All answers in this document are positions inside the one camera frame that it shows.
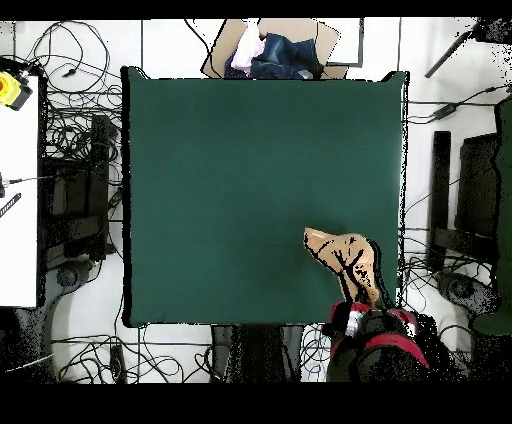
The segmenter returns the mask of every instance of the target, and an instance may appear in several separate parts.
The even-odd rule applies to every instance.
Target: wire
[[[50,176],[47,176],[47,177],[20,178],[18,180],[8,180],[8,183],[9,184],[18,184],[18,183],[22,183],[24,181],[44,180],[44,179],[47,179],[47,178],[55,178],[55,177],[56,176],[50,175]]]
[[[168,377],[173,377],[173,376],[175,376],[176,374],[178,374],[178,372],[180,372],[180,371],[181,371],[181,375],[182,375],[182,378],[181,378],[181,379],[182,379],[182,381],[183,381],[183,378],[184,378],[184,374],[183,374],[183,367],[181,366],[181,364],[180,364],[180,363],[179,363],[175,358],[173,358],[172,356],[164,356],[164,355],[162,355],[162,356],[159,356],[158,358],[165,358],[165,359],[157,363],[157,362],[156,362],[156,360],[155,360],[156,358],[155,358],[155,357],[152,355],[152,353],[150,352],[150,350],[149,350],[149,348],[148,348],[148,345],[146,344],[146,331],[147,331],[147,329],[148,329],[148,327],[149,327],[150,325],[151,325],[151,324],[148,324],[148,325],[146,325],[146,326],[144,327],[144,333],[143,333],[143,335],[142,335],[142,342],[144,343],[144,347],[146,348],[146,351],[148,352],[148,355],[150,356],[150,361],[153,361],[153,364],[154,364],[154,366],[155,366],[155,367],[158,367],[158,366],[159,366],[162,362],[164,362],[164,361],[172,361],[172,362],[174,362],[174,363],[177,365],[177,367],[178,367],[178,368],[177,368],[177,370],[176,370],[176,372],[174,372],[174,373],[172,373],[172,374],[167,374],[167,373],[164,373],[164,372],[162,371],[162,373],[163,373],[164,375],[168,376]]]
[[[474,334],[473,332],[469,329],[469,328],[466,328],[466,327],[463,327],[462,325],[458,325],[458,324],[452,324],[452,325],[448,325],[447,327],[443,328],[439,334],[437,335],[437,337],[439,337],[439,339],[441,338],[441,336],[444,334],[444,332],[446,330],[450,330],[452,328],[458,328],[460,330],[464,330],[466,333],[468,333],[471,337],[474,337]]]
[[[94,384],[95,379],[99,378],[100,384],[108,384],[105,381],[105,379],[103,378],[102,373],[104,371],[112,372],[112,369],[111,369],[110,365],[105,365],[105,364],[102,363],[101,359],[98,356],[98,352],[97,351],[98,351],[99,348],[105,348],[107,345],[111,346],[112,343],[121,344],[124,349],[127,349],[129,352],[138,355],[137,356],[138,364],[135,365],[135,367],[140,367],[140,365],[143,365],[143,364],[147,363],[147,364],[150,365],[151,370],[156,371],[160,376],[165,378],[165,373],[158,366],[155,366],[154,364],[152,364],[151,360],[148,359],[148,357],[146,355],[144,355],[141,352],[137,352],[134,349],[131,349],[129,347],[129,345],[127,345],[119,337],[109,336],[109,335],[102,335],[102,336],[106,337],[106,339],[103,340],[102,342],[94,341],[94,342],[87,343],[87,345],[78,354],[76,354],[73,358],[71,358],[71,360],[69,361],[69,363],[67,365],[65,365],[63,368],[61,368],[59,370],[59,373],[58,373],[58,381],[59,382],[64,381],[65,376],[67,375],[67,373],[69,372],[69,370],[72,367],[81,366],[82,369],[87,374],[87,377],[83,377],[83,378],[80,378],[78,380],[74,380],[74,382],[88,380],[89,384]],[[94,354],[94,359],[93,358],[84,358],[84,356],[86,354],[89,354],[89,353],[93,353]],[[96,371],[97,371],[96,375],[93,375],[90,372],[90,370],[86,366],[86,363],[92,363],[93,365],[95,365]],[[139,373],[131,372],[132,369],[134,369],[134,367],[127,369],[126,374],[127,375],[129,374],[131,377],[135,378],[136,382],[135,383],[131,383],[131,384],[136,384],[137,380],[140,379],[140,374]]]
[[[301,367],[308,373],[308,381],[312,375],[316,376],[316,381],[319,381],[321,373],[323,372],[325,375],[325,362],[330,359],[330,346],[327,346],[329,338],[321,334],[320,324],[308,327],[302,335]],[[313,338],[306,343],[311,333],[313,333]]]
[[[116,250],[117,255],[121,258],[122,261],[124,261],[123,256],[119,253],[119,250],[117,250],[116,245],[112,241],[112,236],[110,235],[110,231],[108,232],[108,237],[110,239],[110,243],[112,243],[112,246],[114,246],[114,249]]]
[[[404,230],[405,231],[430,231],[429,228],[410,228],[410,227],[405,227]]]
[[[96,277],[94,277],[92,280],[87,281],[86,284],[92,283],[94,280],[96,280],[100,276],[102,265],[103,265],[103,261],[100,261],[100,267],[98,268],[98,273],[96,274]]]
[[[105,51],[105,66],[103,67],[103,69],[83,62],[83,48],[80,42],[78,41],[77,37],[73,34],[73,32],[70,29],[66,27],[66,25],[85,26],[97,38],[97,40],[102,45]],[[52,37],[54,36],[54,33],[57,33],[57,30],[65,30],[73,37],[73,39],[75,40],[80,49],[80,58],[78,60],[68,56],[53,53]],[[42,40],[45,37],[49,38],[48,54],[38,54],[38,49],[41,46]],[[90,169],[90,171],[94,173],[95,166],[103,165],[103,163],[94,164],[91,162],[90,158],[90,137],[92,117],[94,115],[103,114],[110,119],[113,126],[117,130],[120,129],[120,102],[114,103],[112,101],[112,98],[119,97],[121,95],[121,89],[118,85],[107,86],[105,84],[106,75],[111,75],[116,78],[119,77],[108,72],[108,67],[110,65],[110,53],[106,47],[105,42],[102,40],[97,29],[87,23],[79,21],[59,21],[50,25],[43,32],[41,37],[39,37],[39,39],[36,40],[34,46],[29,52],[29,55],[22,60],[28,63],[28,59],[32,54],[33,60],[30,62],[30,65],[33,65],[34,63],[39,63],[39,65],[43,69],[44,74],[48,78],[48,85],[50,87],[55,88],[56,90],[56,93],[54,93],[54,95],[48,99],[49,119],[47,126],[47,156],[57,156],[62,157],[64,159],[74,159],[82,161],[86,159],[88,161],[86,163],[89,163],[90,168],[92,168]],[[42,58],[47,59],[44,65],[41,64]],[[53,58],[65,58],[69,61],[75,62],[76,64],[73,68],[75,72],[78,70],[80,72],[85,72],[89,75],[96,76],[96,80],[90,87],[84,90],[66,91],[59,89],[57,86],[55,86],[52,76],[55,74],[56,71],[58,71],[58,69],[61,69],[66,64],[57,67],[50,74],[48,74],[45,70],[45,67],[51,62]],[[81,66],[87,66],[92,69],[97,69],[101,72],[99,75],[96,75],[92,72],[88,72],[81,69]],[[106,98],[108,102],[111,105],[113,105],[113,107],[106,107],[105,105],[100,104],[100,97],[102,97],[101,94],[98,94],[96,96],[89,96],[83,94],[84,92],[88,92],[92,87],[94,87],[98,83],[101,84],[101,89],[106,88]],[[60,108],[55,106],[65,105],[65,103],[62,103],[57,99],[54,99],[55,96],[59,95],[63,96],[64,98],[67,98],[68,107]],[[114,162],[117,159],[117,157],[119,157],[119,151],[117,148],[116,140],[110,139],[108,141],[108,146],[110,149],[109,161]],[[111,183],[111,185],[120,184],[119,178],[118,181],[109,180],[109,182]]]
[[[201,367],[198,367],[196,370],[192,371],[188,376],[187,378],[183,379],[182,383],[186,383],[188,380],[190,380],[190,378],[194,375],[194,374],[197,374],[199,371],[201,371]]]
[[[212,59],[213,48],[212,48],[212,50],[210,50],[210,48],[208,47],[208,44],[206,44],[206,41],[204,41],[204,39],[197,33],[197,31],[194,28],[192,28],[192,26],[188,23],[188,21],[186,19],[183,19],[183,20],[185,21],[185,25],[187,25],[190,28],[190,30],[196,35],[196,37],[199,38],[199,40],[201,40],[201,42],[203,43],[204,47],[206,48],[206,53],[208,54],[208,59],[210,60],[210,67],[212,68],[212,71],[214,72],[215,75],[217,75],[219,78],[222,79],[220,74],[213,67],[213,59]]]
[[[429,250],[431,252],[431,254],[439,255],[438,252],[430,249],[430,247],[427,244],[423,243],[422,241],[416,240],[411,237],[404,237],[403,239],[418,243],[418,244],[422,245],[423,247],[425,247],[427,250]],[[403,308],[403,307],[407,306],[408,308],[415,311],[416,313],[422,313],[428,304],[427,298],[422,293],[422,289],[426,286],[429,286],[429,287],[437,290],[437,285],[431,283],[431,280],[434,278],[434,274],[427,267],[426,259],[422,259],[417,256],[417,255],[425,255],[426,252],[404,252],[404,253],[412,254],[412,256],[409,257],[408,261],[404,264],[403,267],[399,267],[399,271],[404,272],[404,281],[403,281],[402,285],[399,287],[399,289],[400,289],[399,295],[398,295],[399,300],[397,302],[398,307]],[[453,260],[453,263],[451,263],[451,264],[448,264],[448,263],[444,264],[442,266],[442,270],[448,270],[448,271],[454,273],[455,271],[457,271],[458,269],[460,269],[466,265],[476,263],[477,271],[479,271],[480,268],[485,268],[489,273],[491,272],[491,270],[489,269],[489,267],[486,264],[482,263],[481,261],[472,259],[468,256],[464,256],[464,255],[461,255],[461,256],[441,255],[441,256],[445,260]],[[407,297],[408,297],[408,294],[410,291],[414,291],[414,292],[418,293],[419,296],[422,297],[424,305],[421,310],[418,311],[408,301]]]
[[[473,174],[471,174],[468,178],[474,177],[474,176],[476,176],[478,174],[484,174],[484,173],[492,171],[492,170],[493,170],[493,168],[491,167],[491,168],[488,168],[488,169],[486,169],[484,171],[476,171]],[[448,186],[451,186],[451,185],[453,185],[453,184],[455,184],[455,183],[457,183],[459,181],[460,181],[460,178],[457,178],[455,181],[452,181],[451,183],[449,183]],[[429,194],[427,194],[426,196],[422,197],[420,200],[418,200],[417,202],[415,202],[411,206],[409,206],[405,210],[405,215],[407,215],[407,212],[409,212],[409,210],[411,210],[414,206],[416,206],[418,203],[421,203],[423,200],[429,198],[431,195],[432,195],[432,192],[430,192]]]
[[[32,361],[32,362],[29,362],[28,364],[25,364],[25,365],[21,365],[19,367],[16,367],[16,368],[12,368],[10,370],[6,370],[5,372],[13,372],[13,371],[16,371],[16,370],[21,370],[23,368],[27,368],[27,367],[30,367],[32,365],[35,365],[35,364],[38,364],[40,362],[43,362],[43,361],[46,361],[47,359],[51,358],[53,355],[55,355],[55,353],[52,353],[50,355],[47,355],[45,356],[44,358],[41,358],[41,359],[37,359],[35,361]]]
[[[439,121],[439,120],[445,118],[446,116],[451,115],[452,113],[454,113],[457,110],[457,108],[459,106],[467,103],[469,100],[473,99],[476,96],[479,96],[480,94],[491,93],[491,92],[499,90],[501,88],[507,88],[507,87],[510,87],[510,86],[511,86],[510,84],[503,84],[503,85],[500,85],[500,86],[497,86],[497,87],[486,88],[485,90],[481,90],[478,93],[475,93],[472,96],[469,96],[468,98],[466,98],[464,100],[461,100],[460,102],[448,103],[445,106],[443,106],[442,108],[436,110],[434,113],[431,113],[428,116],[408,116],[407,117],[407,122],[410,123],[410,124],[424,125],[424,124],[430,124],[431,122],[434,122],[434,121]],[[429,119],[429,118],[431,118],[431,119],[429,119],[426,122],[415,122],[415,121],[410,121],[409,120],[410,118],[416,118],[416,119]]]
[[[94,341],[87,341],[87,339],[92,339],[95,337],[111,337],[108,334],[98,334],[98,335],[92,335],[92,336],[74,336],[69,337],[65,339],[54,339],[51,341],[52,344],[95,344],[100,342],[94,342]],[[127,346],[137,346],[137,343],[135,342],[124,342]],[[201,347],[207,347],[211,346],[211,343],[188,343],[188,342],[175,342],[175,343],[168,343],[168,342],[146,342],[148,345],[155,345],[155,346],[201,346]]]

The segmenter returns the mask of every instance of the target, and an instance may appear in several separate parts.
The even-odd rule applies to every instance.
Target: green tabletop
[[[343,298],[303,247],[305,227],[376,241],[394,300],[405,73],[367,82],[123,72],[131,325],[324,322]]]

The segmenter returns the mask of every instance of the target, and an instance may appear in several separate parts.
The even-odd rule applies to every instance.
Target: black border
[[[357,63],[327,62],[325,66],[348,66],[349,68],[363,67],[363,46],[364,46],[364,18],[359,18],[359,45],[357,48]]]
[[[24,63],[0,57],[0,70],[17,75],[27,68]],[[48,123],[48,80],[44,76],[44,70],[39,66],[33,66],[30,76],[38,77],[38,137],[37,137],[37,176],[42,176],[43,157],[46,153],[46,126]],[[37,266],[36,266],[36,307],[45,303],[46,285],[46,238],[43,213],[45,203],[43,196],[43,184],[37,181]],[[17,308],[17,306],[4,306],[1,308]]]
[[[134,328],[130,322],[132,311],[132,208],[131,208],[131,174],[130,174],[130,81],[129,68],[121,67],[121,173],[123,182],[123,298],[124,307],[121,321],[127,328]]]

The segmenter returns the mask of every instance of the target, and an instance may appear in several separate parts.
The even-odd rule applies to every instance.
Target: black cable
[[[145,341],[145,337],[146,337],[146,331],[149,327],[149,324],[145,325],[143,328],[144,328],[144,333],[143,333],[143,337],[142,337],[142,342],[144,343],[144,347],[146,348],[146,351],[148,352],[148,355],[149,355],[149,361],[148,361],[148,364],[149,365],[153,365],[153,366],[156,366],[156,361],[155,361],[155,358],[153,357],[153,355],[151,354],[151,351],[149,350],[147,344],[146,344],[146,341]],[[138,345],[140,347],[140,328],[137,329],[138,331]],[[141,362],[140,362],[140,355],[138,356],[138,363],[137,363],[137,383],[140,382],[140,377],[141,377],[141,374],[140,374],[140,366],[141,366]],[[166,383],[169,383],[169,380],[167,380],[167,377],[166,377],[166,374],[164,372],[162,372],[161,374],[164,382]]]
[[[210,51],[210,48],[208,47],[208,44],[206,44],[206,41],[204,41],[204,39],[197,33],[197,31],[194,28],[192,28],[192,26],[188,23],[188,21],[186,19],[183,19],[183,20],[185,21],[185,25],[187,25],[190,28],[190,30],[196,35],[196,37],[199,38],[199,40],[201,40],[201,43],[203,43],[204,47],[206,48],[206,53],[208,54],[208,58],[210,59],[210,67],[212,68],[212,71],[214,72],[215,75],[217,75],[219,78],[222,79],[220,74],[213,67],[213,59],[212,59],[213,49]]]
[[[470,177],[473,177],[475,175],[478,175],[480,173],[484,174],[486,172],[489,172],[489,171],[492,171],[494,168],[488,168],[488,169],[485,169],[483,171],[476,171],[474,172],[472,175],[470,175]],[[448,184],[448,186],[451,186],[455,183],[457,183],[458,181],[460,181],[460,178],[457,178],[455,181],[452,181],[451,183]],[[405,210],[405,215],[407,215],[407,212],[409,212],[409,210],[411,210],[414,206],[416,206],[418,203],[422,202],[423,200],[429,198],[430,196],[432,195],[432,192],[430,192],[429,194],[427,194],[426,196],[422,197],[420,200],[418,200],[417,202],[414,202],[411,206],[409,206],[406,210]]]
[[[94,379],[97,378],[97,377],[100,377],[100,382],[101,384],[105,384],[105,381],[103,379],[101,375],[101,372],[103,371],[111,371],[111,368],[109,365],[104,365],[101,363],[101,360],[99,359],[99,357],[97,356],[97,349],[99,347],[102,347],[102,346],[106,346],[106,345],[109,345],[111,346],[112,343],[118,343],[118,344],[121,344],[123,346],[123,348],[127,349],[129,352],[131,353],[134,353],[134,354],[138,354],[138,364],[135,366],[135,367],[139,367],[142,363],[148,363],[151,367],[152,370],[156,371],[157,373],[160,374],[160,376],[162,376],[163,378],[165,378],[165,374],[162,372],[162,370],[160,370],[160,368],[158,366],[154,366],[153,364],[151,364],[151,360],[147,358],[146,355],[144,355],[143,353],[138,353],[136,350],[134,349],[131,349],[129,347],[129,345],[127,345],[123,340],[121,340],[119,337],[116,337],[116,336],[108,336],[108,335],[102,335],[102,336],[105,336],[106,337],[106,340],[102,341],[102,342],[90,342],[88,343],[84,349],[82,349],[82,351],[80,351],[77,355],[75,355],[67,365],[65,365],[58,373],[58,381],[62,381],[65,377],[65,375],[67,374],[67,372],[69,371],[69,369],[73,366],[77,366],[77,365],[81,365],[83,369],[85,369],[86,373],[88,374],[88,377],[86,377],[86,379],[88,378],[89,381],[90,381],[90,384],[93,384],[94,382]],[[87,354],[87,353],[95,353],[95,358],[96,359],[92,359],[92,358],[84,358],[84,355]],[[84,362],[92,362],[96,365],[96,368],[97,368],[97,371],[98,371],[98,374],[96,374],[96,376],[93,376],[90,371],[87,369],[87,367],[85,367],[84,365]],[[132,376],[135,376],[135,378],[138,378],[138,375],[139,374],[135,374],[135,373],[130,373]]]
[[[150,356],[150,360],[153,361],[153,364],[154,364],[155,367],[158,367],[162,362],[165,362],[165,361],[172,361],[172,362],[174,362],[177,365],[177,367],[178,367],[176,372],[168,374],[168,373],[165,373],[165,372],[162,371],[162,373],[164,375],[168,376],[168,377],[173,377],[176,374],[178,374],[180,372],[180,370],[181,370],[182,380],[183,380],[183,375],[184,375],[183,374],[183,367],[181,366],[181,364],[175,358],[173,358],[172,356],[169,356],[169,355],[160,355],[160,356],[154,357],[153,354],[150,352],[150,350],[148,348],[148,345],[146,343],[146,331],[147,331],[147,329],[148,329],[148,327],[150,325],[151,324],[148,324],[148,325],[145,326],[144,333],[142,335],[142,342],[144,343],[144,347],[146,348],[146,351],[148,352],[148,355]],[[165,358],[165,359],[157,363],[156,362],[157,358]]]
[[[18,184],[25,181],[32,181],[32,180],[45,180],[47,178],[57,178],[58,176],[50,175],[47,177],[32,177],[32,178],[19,178],[17,180],[8,180],[9,184]]]
[[[108,334],[96,334],[92,336],[74,336],[68,337],[65,339],[54,339],[51,341],[52,344],[101,344],[100,342],[95,341],[87,341],[83,339],[92,339],[95,337],[111,337]],[[124,342],[127,346],[137,346],[135,342]],[[146,342],[148,345],[155,346],[200,346],[200,347],[208,347],[211,346],[211,343],[188,343],[188,342]]]
[[[119,250],[117,250],[117,247],[116,247],[116,245],[114,244],[114,242],[112,240],[112,236],[110,235],[110,231],[108,232],[108,237],[110,239],[110,243],[112,243],[112,246],[114,246],[114,249],[115,249],[117,255],[121,258],[122,261],[124,261],[123,256],[119,253]]]
[[[430,228],[411,228],[411,227],[405,227],[405,231],[430,231]]]
[[[194,374],[198,373],[201,370],[202,368],[198,367],[196,370],[192,371],[186,378],[183,379],[182,383],[186,383],[187,380],[189,380]]]
[[[501,88],[507,88],[507,87],[510,87],[510,86],[511,86],[510,84],[503,84],[503,85],[500,85],[500,86],[497,86],[497,87],[486,88],[485,90],[481,90],[478,93],[475,93],[472,96],[469,96],[468,98],[466,98],[464,100],[461,100],[460,102],[448,103],[445,106],[443,106],[441,109],[436,110],[434,113],[431,113],[428,116],[408,116],[407,117],[407,122],[410,123],[410,124],[424,125],[424,124],[430,124],[431,122],[434,122],[434,121],[439,121],[439,120],[447,117],[448,115],[451,115],[452,113],[454,113],[457,110],[457,108],[459,106],[462,106],[462,105],[466,104],[469,100],[473,99],[476,96],[479,96],[480,94],[491,93],[491,92],[499,90]],[[415,122],[415,121],[410,121],[409,120],[410,118],[417,118],[417,119],[429,119],[429,118],[431,118],[431,119],[429,119],[426,122]]]
[[[314,333],[314,337],[309,342],[305,343],[305,340],[307,340],[309,334]],[[317,379],[320,377],[320,371],[322,370],[322,366],[325,362],[329,361],[330,359],[330,348],[326,347],[323,342],[327,342],[328,337],[323,336],[320,333],[320,329],[318,327],[318,324],[310,326],[310,328],[304,332],[302,335],[302,342],[301,342],[301,351],[300,351],[300,357],[301,360],[301,367],[304,368],[304,370],[308,373],[308,379],[311,377],[311,375],[317,376]],[[309,362],[313,361],[315,364],[313,367],[308,368]]]
[[[425,248],[429,249],[432,252],[432,254],[439,255],[438,252],[430,249],[430,247],[428,245],[426,245],[425,243],[423,243],[419,240],[416,240],[411,237],[404,237],[404,240],[414,241],[414,242],[424,246]],[[409,260],[407,261],[405,266],[399,269],[399,271],[404,272],[405,278],[404,278],[404,282],[403,282],[402,286],[400,287],[400,294],[399,294],[400,301],[399,301],[398,307],[404,307],[406,305],[406,306],[410,307],[412,310],[414,310],[415,312],[421,313],[427,306],[427,299],[423,295],[421,290],[424,287],[426,287],[427,285],[437,290],[437,286],[430,283],[430,281],[433,278],[433,273],[431,273],[431,271],[428,269],[426,260],[421,259],[418,256],[414,256],[414,255],[418,255],[418,254],[425,255],[426,252],[409,252],[409,253],[412,253],[413,256],[410,256]],[[443,265],[443,267],[442,267],[443,270],[449,270],[452,273],[455,272],[457,269],[460,269],[466,265],[473,264],[473,263],[477,263],[477,271],[479,271],[480,268],[483,267],[489,273],[491,272],[491,270],[481,261],[477,261],[475,259],[469,258],[464,255],[461,255],[461,256],[441,255],[441,256],[443,256],[444,259],[453,259],[454,260],[454,262],[452,264],[446,264],[446,265]],[[425,276],[422,276],[419,273],[420,271],[426,271],[426,272],[428,272],[428,274]],[[420,285],[420,286],[417,285],[416,284],[417,281],[422,281],[423,285]],[[407,294],[409,293],[409,290],[417,291],[420,294],[420,296],[423,298],[424,306],[421,311],[417,311],[414,307],[412,307],[412,305],[410,305],[410,303],[407,301],[407,297],[405,297],[405,299],[404,299],[404,294],[407,296]]]
[[[213,349],[213,346],[208,346],[206,348],[206,351],[204,354],[201,354],[201,353],[196,353],[194,355],[194,361],[196,363],[196,365],[202,370],[204,371],[206,374],[208,374],[210,376],[210,378],[213,378],[215,379],[216,381],[218,382],[221,382],[221,383],[224,383],[227,379],[227,373],[225,376],[220,376],[218,375],[212,368],[212,366],[210,365],[210,361],[208,359],[209,355],[210,355],[210,352],[212,351]],[[200,364],[199,361],[197,360],[197,357],[200,356],[203,358],[203,363]]]
[[[99,276],[100,276],[100,272],[101,272],[101,266],[103,265],[103,261],[100,261],[100,267],[98,268],[98,273],[96,274],[96,277],[94,277],[92,280],[89,280],[87,281],[86,284],[88,283],[92,283],[94,280],[96,280]]]
[[[73,32],[66,28],[65,25],[81,25],[87,27],[93,35],[98,39],[100,44],[103,46],[105,50],[105,66],[103,69],[98,68],[93,65],[89,65],[87,63],[83,62],[83,48],[78,41],[78,39],[75,37]],[[56,32],[54,30],[57,29],[63,29],[66,30],[68,33],[71,34],[71,36],[74,38],[76,43],[78,44],[80,48],[80,59],[76,60],[74,58],[63,56],[63,55],[56,55],[52,52],[52,46],[51,46],[51,37],[53,36],[53,33]],[[39,55],[38,54],[38,48],[41,45],[42,40],[45,36],[48,36],[50,39],[50,45],[48,46],[49,52],[48,55]],[[78,21],[59,21],[56,22],[50,27],[48,27],[43,35],[36,41],[33,48],[31,49],[31,52],[27,56],[26,59],[22,59],[25,62],[28,61],[28,58],[33,52],[34,59],[32,62],[30,62],[30,65],[33,65],[34,63],[39,62],[41,65],[43,72],[45,73],[46,77],[49,80],[49,86],[54,87],[56,89],[56,93],[67,97],[69,107],[68,108],[59,108],[57,109],[50,100],[48,102],[49,106],[49,120],[48,120],[48,128],[47,128],[47,155],[48,156],[61,156],[65,159],[76,159],[76,160],[83,160],[89,158],[90,153],[90,121],[92,119],[93,115],[97,115],[98,112],[107,115],[109,119],[112,121],[113,125],[119,129],[120,125],[116,125],[116,120],[120,122],[120,103],[118,103],[114,109],[106,108],[105,106],[102,106],[99,104],[100,95],[98,96],[87,96],[85,94],[82,94],[85,91],[89,91],[90,88],[92,88],[94,85],[96,85],[98,82],[102,84],[102,88],[106,87],[105,84],[105,77],[106,75],[112,75],[114,77],[119,78],[117,75],[110,74],[108,72],[108,66],[110,64],[110,53],[108,52],[108,49],[106,48],[106,44],[101,39],[101,36],[99,35],[96,28],[93,26],[86,24],[84,22],[78,22]],[[43,66],[41,64],[40,59],[46,57],[47,61],[45,65]],[[62,68],[63,65],[59,66],[56,70],[54,70],[52,73],[48,75],[48,73],[45,71],[45,66],[50,62],[51,58],[53,57],[61,57],[66,58],[70,61],[76,62],[75,67],[73,68],[76,72],[76,70],[81,72],[86,72],[91,75],[95,75],[92,72],[84,71],[80,67],[88,66],[92,67],[94,69],[100,70],[100,75],[95,75],[97,77],[96,81],[93,83],[91,87],[85,90],[78,90],[78,91],[64,91],[58,89],[53,83],[52,83],[52,75],[57,71],[58,69]],[[107,100],[111,105],[114,105],[115,103],[112,101],[113,97],[119,97],[120,87],[118,85],[111,85],[107,87]],[[109,141],[109,148],[111,151],[111,155],[109,158],[110,162],[113,162],[116,160],[116,158],[119,156],[119,152],[117,150],[117,145],[115,140]],[[111,185],[118,185],[120,184],[120,181],[109,181]]]
[[[443,333],[446,331],[446,330],[450,330],[452,328],[458,328],[460,330],[464,330],[466,333],[468,333],[471,337],[474,337],[474,334],[473,332],[469,329],[469,328],[466,328],[462,325],[458,325],[458,324],[452,324],[452,325],[448,325],[446,326],[445,328],[443,328],[439,334],[437,335],[437,337],[439,337],[439,339],[441,339],[441,336],[443,335]]]

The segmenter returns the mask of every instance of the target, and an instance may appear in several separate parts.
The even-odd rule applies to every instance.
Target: black stand
[[[0,373],[3,381],[57,382],[52,357],[19,367],[51,355],[52,321],[57,304],[62,296],[74,292],[88,281],[91,267],[90,261],[75,261],[49,271],[45,302],[38,308],[0,309]]]
[[[450,56],[457,51],[457,49],[464,44],[467,40],[471,38],[471,31],[467,31],[455,40],[455,42],[450,46],[450,48],[446,51],[446,53],[439,59],[434,66],[425,74],[425,78],[430,78],[434,73],[441,67],[441,65],[446,62]]]
[[[431,271],[443,269],[447,249],[491,265],[496,262],[496,239],[490,236],[488,228],[493,226],[495,220],[497,182],[492,161],[496,145],[491,143],[495,138],[495,134],[489,134],[464,141],[461,151],[473,146],[473,152],[471,155],[461,155],[458,211],[455,219],[458,229],[451,230],[447,228],[451,133],[434,132],[426,253],[427,267]]]

